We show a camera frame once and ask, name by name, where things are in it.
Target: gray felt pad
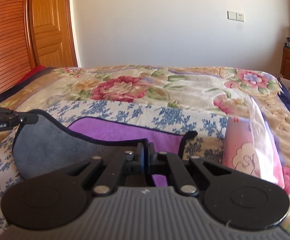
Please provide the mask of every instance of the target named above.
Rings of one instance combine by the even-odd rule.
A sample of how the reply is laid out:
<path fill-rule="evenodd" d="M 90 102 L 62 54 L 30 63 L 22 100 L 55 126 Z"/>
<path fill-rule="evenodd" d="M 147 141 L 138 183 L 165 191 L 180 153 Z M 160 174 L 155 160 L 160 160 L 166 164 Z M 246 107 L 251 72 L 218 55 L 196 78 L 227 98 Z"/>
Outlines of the gray felt pad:
<path fill-rule="evenodd" d="M 15 165 L 25 179 L 55 171 L 95 155 L 102 156 L 107 162 L 117 152 L 136 151 L 136 141 L 113 143 L 89 139 L 83 135 L 77 138 L 75 136 L 80 134 L 70 131 L 60 123 L 58 127 L 51 122 L 52 117 L 45 115 L 38 114 L 39 120 L 36 124 L 24 125 L 14 141 Z"/>

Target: purple cloth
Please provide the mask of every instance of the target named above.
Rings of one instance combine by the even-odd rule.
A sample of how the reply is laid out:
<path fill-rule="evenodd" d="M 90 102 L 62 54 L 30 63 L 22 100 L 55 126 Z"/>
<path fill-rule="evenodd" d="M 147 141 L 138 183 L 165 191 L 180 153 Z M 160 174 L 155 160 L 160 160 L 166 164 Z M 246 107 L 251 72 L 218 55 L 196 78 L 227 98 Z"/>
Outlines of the purple cloth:
<path fill-rule="evenodd" d="M 79 119 L 72 123 L 68 128 L 88 137 L 104 141 L 124 141 L 147 138 L 149 142 L 154 143 L 157 152 L 165 151 L 175 154 L 178 153 L 179 145 L 183 137 L 181 135 L 101 120 L 93 117 Z M 167 186 L 165 176 L 153 175 L 152 177 L 156 186 Z"/>

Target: red cloth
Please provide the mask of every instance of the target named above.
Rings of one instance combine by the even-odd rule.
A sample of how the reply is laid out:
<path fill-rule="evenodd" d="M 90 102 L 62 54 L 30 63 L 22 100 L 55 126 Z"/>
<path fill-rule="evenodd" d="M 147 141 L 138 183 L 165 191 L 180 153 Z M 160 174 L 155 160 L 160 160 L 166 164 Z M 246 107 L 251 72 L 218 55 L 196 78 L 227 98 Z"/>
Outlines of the red cloth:
<path fill-rule="evenodd" d="M 23 82 L 24 80 L 28 79 L 30 76 L 34 75 L 35 73 L 43 70 L 45 67 L 44 66 L 37 66 L 34 69 L 32 69 L 29 73 L 27 73 L 24 77 L 22 77 L 16 84 L 19 84 L 21 82 Z"/>

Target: pink flower pattern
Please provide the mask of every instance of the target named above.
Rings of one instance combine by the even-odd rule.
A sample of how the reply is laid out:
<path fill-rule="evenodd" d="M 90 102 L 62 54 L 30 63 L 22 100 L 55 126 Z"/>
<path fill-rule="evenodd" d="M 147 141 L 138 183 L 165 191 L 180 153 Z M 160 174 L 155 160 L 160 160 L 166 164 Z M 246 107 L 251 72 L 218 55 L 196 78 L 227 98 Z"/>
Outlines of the pink flower pattern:
<path fill-rule="evenodd" d="M 248 117 L 248 108 L 242 99 L 228 98 L 227 95 L 218 95 L 214 98 L 214 105 L 222 112 L 235 115 L 239 113 L 240 116 Z"/>
<path fill-rule="evenodd" d="M 238 69 L 237 73 L 234 75 L 234 78 L 240 79 L 241 84 L 245 84 L 250 88 L 267 88 L 267 83 L 269 78 L 263 75 L 260 75 L 256 71 Z"/>
<path fill-rule="evenodd" d="M 239 88 L 240 87 L 240 84 L 237 82 L 237 81 L 227 81 L 225 82 L 225 87 L 228 87 L 228 88 Z"/>
<path fill-rule="evenodd" d="M 94 100 L 114 100 L 133 102 L 136 98 L 142 98 L 150 84 L 141 81 L 140 77 L 119 76 L 111 78 L 106 82 L 99 83 L 92 90 L 91 99 Z"/>
<path fill-rule="evenodd" d="M 284 191 L 289 195 L 290 194 L 290 168 L 288 166 L 282 167 L 283 169 L 283 180 L 285 183 Z"/>

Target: black circular pad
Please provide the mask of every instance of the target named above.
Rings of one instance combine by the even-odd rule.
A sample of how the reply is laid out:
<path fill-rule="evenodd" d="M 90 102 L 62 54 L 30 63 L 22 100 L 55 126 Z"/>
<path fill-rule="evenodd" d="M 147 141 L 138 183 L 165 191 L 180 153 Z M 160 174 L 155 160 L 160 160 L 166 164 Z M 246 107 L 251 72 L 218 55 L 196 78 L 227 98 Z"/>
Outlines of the black circular pad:
<path fill-rule="evenodd" d="M 45 230 L 79 217 L 87 194 L 75 177 L 54 174 L 25 180 L 6 191 L 1 209 L 8 223 L 25 229 Z"/>
<path fill-rule="evenodd" d="M 214 177 L 203 203 L 223 224 L 253 231 L 280 223 L 287 215 L 289 197 L 275 184 L 233 171 Z"/>

